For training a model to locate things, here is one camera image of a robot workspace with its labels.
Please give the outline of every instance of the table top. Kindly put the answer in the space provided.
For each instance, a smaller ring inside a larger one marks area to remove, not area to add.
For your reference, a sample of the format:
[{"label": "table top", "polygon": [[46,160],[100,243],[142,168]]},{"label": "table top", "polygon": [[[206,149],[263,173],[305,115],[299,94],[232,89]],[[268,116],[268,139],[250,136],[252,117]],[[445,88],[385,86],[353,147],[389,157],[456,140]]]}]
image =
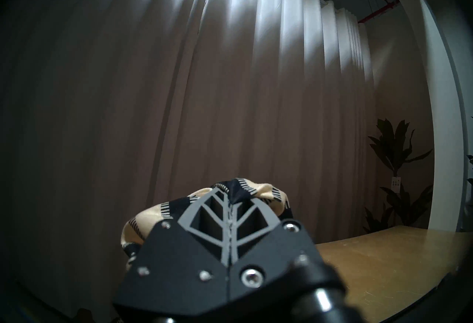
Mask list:
[{"label": "table top", "polygon": [[347,284],[347,304],[377,323],[434,288],[461,263],[473,233],[397,226],[317,244],[322,258]]}]

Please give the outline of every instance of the curtain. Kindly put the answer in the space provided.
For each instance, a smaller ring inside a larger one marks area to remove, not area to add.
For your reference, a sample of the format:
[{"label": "curtain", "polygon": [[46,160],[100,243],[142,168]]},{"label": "curtain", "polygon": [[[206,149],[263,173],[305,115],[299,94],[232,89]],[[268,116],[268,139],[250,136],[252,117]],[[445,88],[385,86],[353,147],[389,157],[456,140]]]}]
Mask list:
[{"label": "curtain", "polygon": [[363,25],[321,0],[10,0],[2,232],[19,281],[97,322],[124,223],[235,177],[271,183],[317,243],[374,199]]}]

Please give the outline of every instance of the bolt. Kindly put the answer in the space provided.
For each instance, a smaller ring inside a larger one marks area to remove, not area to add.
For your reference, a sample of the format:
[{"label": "bolt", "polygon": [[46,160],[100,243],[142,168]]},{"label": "bolt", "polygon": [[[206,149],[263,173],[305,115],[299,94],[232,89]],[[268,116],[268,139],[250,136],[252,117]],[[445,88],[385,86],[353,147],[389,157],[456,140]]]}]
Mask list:
[{"label": "bolt", "polygon": [[176,323],[176,321],[172,318],[161,317],[153,320],[153,323]]},{"label": "bolt", "polygon": [[292,267],[303,267],[308,266],[310,263],[309,257],[306,254],[301,254],[295,260],[292,261]]},{"label": "bolt", "polygon": [[211,280],[212,277],[213,276],[211,275],[211,273],[206,271],[206,270],[202,270],[202,271],[199,272],[199,278],[203,282],[207,282],[207,281]]},{"label": "bolt", "polygon": [[292,233],[297,233],[300,230],[296,224],[293,224],[291,222],[284,224],[283,228],[284,230],[290,231]]},{"label": "bolt", "polygon": [[147,267],[138,267],[137,268],[138,274],[140,277],[148,276],[149,275],[149,270]]},{"label": "bolt", "polygon": [[253,268],[244,270],[241,274],[241,282],[247,288],[258,288],[263,284],[264,277],[261,272]]}]

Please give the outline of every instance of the white tag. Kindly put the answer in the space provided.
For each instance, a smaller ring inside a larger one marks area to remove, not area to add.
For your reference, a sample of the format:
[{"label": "white tag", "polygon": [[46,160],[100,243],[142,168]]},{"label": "white tag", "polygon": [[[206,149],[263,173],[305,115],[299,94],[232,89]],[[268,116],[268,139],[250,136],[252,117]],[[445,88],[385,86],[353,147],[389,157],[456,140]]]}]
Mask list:
[{"label": "white tag", "polygon": [[391,191],[397,194],[401,191],[401,177],[391,178]]}]

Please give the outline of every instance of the red beam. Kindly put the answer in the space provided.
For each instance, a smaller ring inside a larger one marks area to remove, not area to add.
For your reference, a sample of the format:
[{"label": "red beam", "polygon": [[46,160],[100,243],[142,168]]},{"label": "red beam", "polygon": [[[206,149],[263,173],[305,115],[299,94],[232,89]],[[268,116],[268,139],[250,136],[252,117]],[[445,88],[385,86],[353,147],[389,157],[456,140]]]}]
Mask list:
[{"label": "red beam", "polygon": [[386,6],[383,6],[381,9],[376,10],[375,12],[369,14],[367,17],[359,20],[358,23],[365,23],[365,22],[369,21],[370,19],[384,13],[386,10],[394,8],[394,6],[396,6],[397,4],[399,4],[399,0],[396,0],[396,1],[393,1],[393,2],[388,2],[388,4]]}]

